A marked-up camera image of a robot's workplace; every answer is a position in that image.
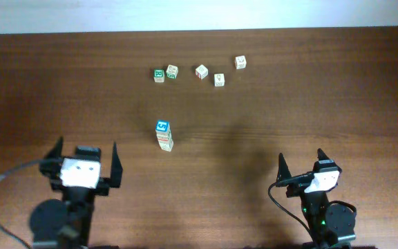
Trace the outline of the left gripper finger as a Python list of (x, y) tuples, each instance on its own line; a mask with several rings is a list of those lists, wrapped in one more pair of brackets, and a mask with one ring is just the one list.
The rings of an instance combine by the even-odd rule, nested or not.
[(110, 187), (120, 188), (122, 183), (123, 167), (117, 152), (117, 143), (113, 143), (112, 161), (111, 161), (111, 174), (110, 174)]
[(44, 159), (51, 160), (52, 162), (60, 163), (62, 162), (62, 149), (64, 144), (64, 138), (61, 136), (58, 138), (57, 142), (53, 148), (44, 156)]

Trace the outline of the wooden J block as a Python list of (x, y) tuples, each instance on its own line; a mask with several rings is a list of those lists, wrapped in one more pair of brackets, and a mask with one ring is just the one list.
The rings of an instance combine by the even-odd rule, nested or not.
[(166, 120), (159, 120), (155, 126), (156, 133), (168, 133), (170, 130), (170, 122)]

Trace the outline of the red A letter block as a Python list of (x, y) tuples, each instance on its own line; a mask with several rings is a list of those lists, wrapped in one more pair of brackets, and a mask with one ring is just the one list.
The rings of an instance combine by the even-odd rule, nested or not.
[(165, 147), (173, 145), (172, 140), (158, 140), (158, 143), (160, 146), (165, 146)]

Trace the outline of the wooden block with drawing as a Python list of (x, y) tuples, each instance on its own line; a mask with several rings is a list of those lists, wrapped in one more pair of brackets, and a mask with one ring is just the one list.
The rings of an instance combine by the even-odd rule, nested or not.
[(173, 148), (173, 145), (171, 145), (171, 144), (160, 143), (159, 146), (164, 151), (171, 151)]

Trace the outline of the red E letter block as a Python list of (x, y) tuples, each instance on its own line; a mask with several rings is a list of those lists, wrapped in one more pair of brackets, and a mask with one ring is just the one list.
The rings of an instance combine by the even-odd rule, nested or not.
[(170, 131), (164, 132), (164, 133), (157, 132), (156, 136), (157, 136), (157, 138), (172, 138)]

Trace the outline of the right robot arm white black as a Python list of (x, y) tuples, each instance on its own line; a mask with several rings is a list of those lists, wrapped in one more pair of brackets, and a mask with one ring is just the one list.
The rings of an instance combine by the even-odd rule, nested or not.
[(329, 201), (327, 193), (338, 185), (342, 169), (322, 149), (317, 149), (317, 161), (311, 171), (293, 176), (283, 154), (278, 155), (276, 182), (270, 187), (285, 187), (286, 197), (299, 197), (304, 220), (282, 205), (277, 206), (296, 219), (311, 238), (303, 248), (350, 248), (356, 239), (354, 232), (357, 209), (343, 201)]

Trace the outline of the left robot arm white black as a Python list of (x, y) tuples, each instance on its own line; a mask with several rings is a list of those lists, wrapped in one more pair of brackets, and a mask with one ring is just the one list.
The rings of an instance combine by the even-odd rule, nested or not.
[(62, 198), (40, 203), (30, 215), (33, 248), (87, 248), (95, 198), (108, 196), (111, 188), (119, 188), (123, 167), (117, 145), (112, 148), (109, 177), (101, 176), (101, 149), (77, 146), (75, 154), (63, 156), (64, 139), (39, 163), (39, 171), (49, 179), (50, 188)]

